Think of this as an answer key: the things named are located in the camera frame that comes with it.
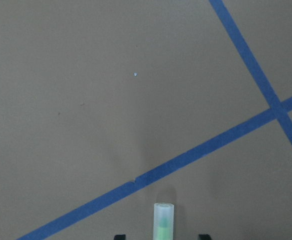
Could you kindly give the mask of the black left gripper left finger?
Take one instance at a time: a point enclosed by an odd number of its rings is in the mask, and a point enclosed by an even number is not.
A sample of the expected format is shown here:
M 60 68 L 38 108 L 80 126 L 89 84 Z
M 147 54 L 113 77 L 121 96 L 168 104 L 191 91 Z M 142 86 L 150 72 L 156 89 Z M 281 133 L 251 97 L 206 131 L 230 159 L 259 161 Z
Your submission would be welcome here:
M 114 236 L 114 240 L 126 240 L 125 234 L 117 234 Z

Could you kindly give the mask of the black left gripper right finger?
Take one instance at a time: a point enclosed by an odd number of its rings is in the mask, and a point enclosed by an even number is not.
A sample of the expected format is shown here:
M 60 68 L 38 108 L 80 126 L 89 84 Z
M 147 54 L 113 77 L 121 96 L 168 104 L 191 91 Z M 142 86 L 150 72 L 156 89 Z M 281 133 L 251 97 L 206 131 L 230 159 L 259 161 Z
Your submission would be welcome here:
M 210 240 L 210 235 L 209 234 L 199 234 L 198 239 L 199 240 Z

